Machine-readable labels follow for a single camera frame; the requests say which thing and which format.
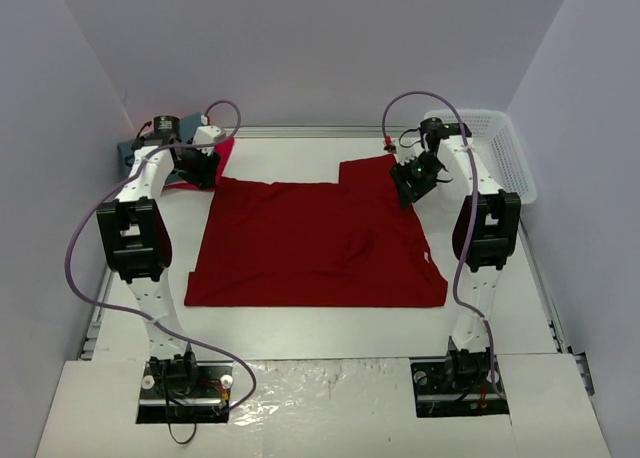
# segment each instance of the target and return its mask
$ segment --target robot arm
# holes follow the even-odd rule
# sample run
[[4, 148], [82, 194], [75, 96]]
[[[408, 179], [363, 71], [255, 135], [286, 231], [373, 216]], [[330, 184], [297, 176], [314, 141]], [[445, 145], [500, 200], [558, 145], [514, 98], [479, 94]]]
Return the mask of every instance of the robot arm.
[[[147, 158], [160, 146], [180, 142], [179, 120], [171, 116], [154, 118], [154, 131], [133, 145], [134, 163], [130, 176], [147, 161], [140, 176], [126, 185], [113, 201], [97, 211], [98, 225], [108, 266], [118, 272], [136, 298], [141, 311], [166, 328], [184, 334], [176, 315], [169, 288], [168, 267], [172, 251], [169, 234], [160, 215], [157, 199], [169, 174], [176, 170], [188, 182], [200, 188], [215, 184], [219, 156], [211, 148], [201, 150], [164, 150]], [[222, 129], [201, 126], [194, 144], [215, 143], [225, 137]], [[195, 364], [189, 345], [166, 335], [146, 322], [150, 343], [149, 361], [156, 378], [161, 365], [178, 377], [189, 380], [188, 369]]]
[[[468, 142], [476, 163], [479, 199], [474, 237], [460, 276], [460, 289], [463, 290], [465, 301], [480, 310], [488, 320], [502, 268], [515, 250], [520, 199], [516, 193], [507, 193], [502, 189], [473, 150], [473, 139]], [[441, 182], [438, 185], [443, 207], [460, 207], [460, 200], [463, 200], [452, 237], [454, 253], [460, 259], [469, 224], [472, 192], [471, 167], [462, 137], [456, 135], [443, 140], [438, 147], [437, 157], [444, 169], [448, 170], [441, 170], [439, 176], [442, 180], [447, 176], [451, 179], [450, 183]], [[465, 308], [459, 311], [451, 338], [458, 350], [465, 349], [469, 353], [484, 352], [489, 346], [482, 318]]]
[[[452, 247], [461, 258], [471, 217], [472, 173], [467, 147], [457, 124], [443, 124], [431, 118], [420, 124], [424, 151], [398, 146], [398, 163], [390, 170], [403, 208], [437, 188], [445, 211], [459, 210], [452, 234]], [[491, 364], [485, 320], [491, 316], [495, 290], [507, 258], [515, 249], [520, 198], [508, 193], [493, 179], [468, 139], [474, 154], [478, 179], [478, 206], [473, 236], [464, 257], [459, 289], [470, 309], [459, 307], [445, 362], [437, 388], [460, 389], [460, 383], [473, 388], [486, 376]]]

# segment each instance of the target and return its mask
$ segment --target white tabletop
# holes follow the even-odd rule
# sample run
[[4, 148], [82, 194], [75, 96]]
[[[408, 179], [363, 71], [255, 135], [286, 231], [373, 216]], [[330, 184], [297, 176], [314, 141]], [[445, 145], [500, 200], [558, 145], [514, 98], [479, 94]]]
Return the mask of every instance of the white tabletop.
[[[143, 361], [69, 362], [37, 458], [609, 457], [572, 356], [499, 361], [510, 415], [435, 419], [415, 416], [406, 359], [253, 363], [254, 397], [185, 447], [135, 424]], [[248, 376], [234, 376], [240, 396]]]
[[[380, 153], [378, 138], [239, 140], [226, 174], [337, 181], [340, 161]], [[498, 286], [492, 318], [510, 415], [418, 419], [404, 357], [444, 354], [457, 311], [451, 297], [445, 307], [430, 309], [185, 308], [187, 274], [210, 202], [211, 194], [185, 191], [160, 200], [174, 243], [174, 299], [187, 333], [252, 361], [256, 394], [229, 424], [200, 425], [185, 447], [171, 441], [166, 425], [136, 425], [148, 357], [144, 326], [137, 317], [106, 312], [94, 360], [65, 365], [38, 458], [609, 456], [573, 357], [555, 353], [520, 242]], [[435, 195], [417, 211], [433, 258], [450, 280], [456, 217], [439, 211]], [[107, 298], [135, 306], [118, 280]], [[249, 379], [239, 366], [234, 377], [238, 397]], [[178, 438], [190, 431], [175, 428]]]
[[[383, 153], [372, 138], [238, 139], [226, 176], [263, 182], [337, 182], [340, 162]], [[187, 277], [195, 267], [213, 194], [168, 191], [159, 201], [174, 250], [170, 284], [177, 313], [191, 336], [249, 360], [440, 356], [458, 312], [451, 286], [444, 307], [402, 308], [186, 308]], [[451, 282], [456, 259], [451, 232], [456, 214], [441, 211], [435, 192], [416, 212], [441, 274]], [[117, 278], [109, 303], [136, 306]], [[498, 283], [491, 323], [500, 354], [554, 353], [541, 301], [518, 238]], [[94, 360], [148, 357], [140, 318], [107, 311]], [[199, 359], [214, 359], [196, 349]]]

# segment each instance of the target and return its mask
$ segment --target white wall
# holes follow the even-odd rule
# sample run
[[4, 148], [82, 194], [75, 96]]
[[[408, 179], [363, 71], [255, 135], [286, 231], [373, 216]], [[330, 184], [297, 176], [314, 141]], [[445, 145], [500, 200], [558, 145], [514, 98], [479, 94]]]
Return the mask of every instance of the white wall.
[[[63, 0], [0, 0], [0, 41], [0, 454], [23, 458], [36, 451], [90, 312], [64, 282], [66, 241], [113, 184], [115, 142], [131, 131]], [[95, 293], [96, 234], [76, 263]]]
[[566, 0], [508, 113], [538, 188], [533, 250], [615, 457], [640, 449], [640, 0]]
[[219, 97], [250, 124], [377, 124], [415, 88], [504, 110], [562, 0], [66, 2], [134, 124]]

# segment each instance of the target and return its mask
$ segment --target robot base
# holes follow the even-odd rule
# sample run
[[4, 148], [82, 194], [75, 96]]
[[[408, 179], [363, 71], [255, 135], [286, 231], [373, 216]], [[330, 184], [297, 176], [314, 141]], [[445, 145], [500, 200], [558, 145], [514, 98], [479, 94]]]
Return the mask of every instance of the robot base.
[[195, 387], [187, 394], [177, 394], [169, 389], [167, 406], [164, 388], [154, 382], [147, 364], [136, 423], [167, 423], [167, 416], [172, 424], [227, 423], [230, 384], [225, 386], [225, 382], [230, 380], [231, 371], [232, 367], [226, 364], [198, 363]]
[[446, 379], [445, 358], [421, 358], [411, 360], [413, 394], [418, 418], [442, 418], [452, 416], [508, 415], [507, 402], [495, 394], [487, 376], [476, 380], [472, 386], [456, 386]]

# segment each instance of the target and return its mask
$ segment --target laundry basket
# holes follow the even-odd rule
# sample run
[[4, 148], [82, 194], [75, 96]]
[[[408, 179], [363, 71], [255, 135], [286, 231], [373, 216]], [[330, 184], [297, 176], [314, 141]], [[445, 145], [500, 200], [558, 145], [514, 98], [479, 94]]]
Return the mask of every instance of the laundry basket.
[[[518, 193], [523, 204], [538, 196], [529, 165], [509, 117], [499, 111], [458, 110], [473, 134], [473, 145], [489, 172], [507, 191]], [[425, 118], [438, 117], [444, 123], [455, 118], [449, 110], [430, 111]]]

